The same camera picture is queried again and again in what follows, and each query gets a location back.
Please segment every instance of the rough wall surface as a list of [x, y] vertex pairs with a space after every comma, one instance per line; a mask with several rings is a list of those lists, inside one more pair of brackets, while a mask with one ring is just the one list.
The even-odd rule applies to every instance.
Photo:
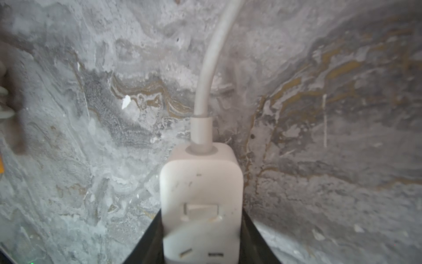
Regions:
[[[224, 0], [1, 0], [0, 241], [19, 263], [119, 264], [189, 138]], [[122, 109], [126, 96], [130, 103]], [[420, 263], [422, 7], [251, 0], [214, 78], [214, 139], [286, 264]]]

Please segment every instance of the cable strain relief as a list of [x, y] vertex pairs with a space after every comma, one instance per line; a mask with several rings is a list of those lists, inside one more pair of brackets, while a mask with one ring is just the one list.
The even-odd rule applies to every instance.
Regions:
[[194, 153], [207, 154], [212, 151], [212, 117], [190, 118], [190, 142]]

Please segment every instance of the yellow object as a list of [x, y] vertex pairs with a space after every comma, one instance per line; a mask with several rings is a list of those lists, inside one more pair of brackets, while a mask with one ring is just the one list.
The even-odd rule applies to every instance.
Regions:
[[1, 157], [0, 157], [0, 173], [4, 173], [3, 160]]

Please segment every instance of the power plug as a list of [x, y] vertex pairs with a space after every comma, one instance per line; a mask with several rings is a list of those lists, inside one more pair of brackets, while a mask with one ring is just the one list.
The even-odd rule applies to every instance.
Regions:
[[176, 146], [160, 173], [167, 264], [237, 264], [243, 174], [233, 150], [212, 143], [201, 155]]

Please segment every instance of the switch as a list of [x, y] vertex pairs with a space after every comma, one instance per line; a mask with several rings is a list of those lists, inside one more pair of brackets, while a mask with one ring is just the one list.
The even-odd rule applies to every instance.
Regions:
[[213, 219], [218, 216], [218, 205], [185, 204], [185, 213], [189, 220]]

